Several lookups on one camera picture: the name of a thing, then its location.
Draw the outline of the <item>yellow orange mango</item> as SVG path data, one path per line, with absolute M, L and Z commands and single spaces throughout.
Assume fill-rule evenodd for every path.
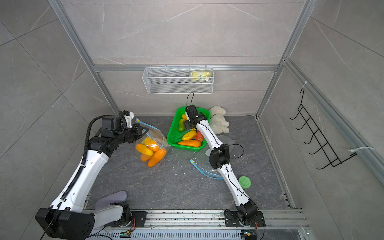
M 149 157 L 152 157 L 154 152 L 149 148 L 147 147 L 146 145 L 143 145 L 143 144 L 137 144 L 136 145 L 136 150 L 145 155 L 145 156 L 149 156 Z

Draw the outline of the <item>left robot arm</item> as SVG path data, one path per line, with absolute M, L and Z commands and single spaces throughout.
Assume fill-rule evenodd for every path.
M 130 224 L 133 216 L 124 201 L 113 201 L 98 210 L 83 212 L 88 194 L 103 166 L 124 143 L 134 143 L 149 129 L 133 123 L 134 113 L 102 115 L 90 121 L 82 159 L 70 180 L 48 208 L 40 208 L 35 219 L 43 235 L 63 240 L 85 240 L 93 229 L 109 224 Z

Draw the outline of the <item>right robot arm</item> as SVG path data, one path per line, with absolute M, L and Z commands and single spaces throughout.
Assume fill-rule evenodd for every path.
M 187 115 L 186 129 L 199 131 L 206 140 L 211 152 L 209 163 L 211 167 L 218 171 L 229 188 L 237 209 L 241 224 L 245 227 L 257 223 L 258 217 L 261 218 L 259 227 L 265 227 L 265 220 L 262 212 L 256 203 L 245 193 L 239 183 L 230 163 L 230 146 L 224 144 L 214 133 L 207 117 L 200 114 L 192 103 L 186 103 L 185 114 Z

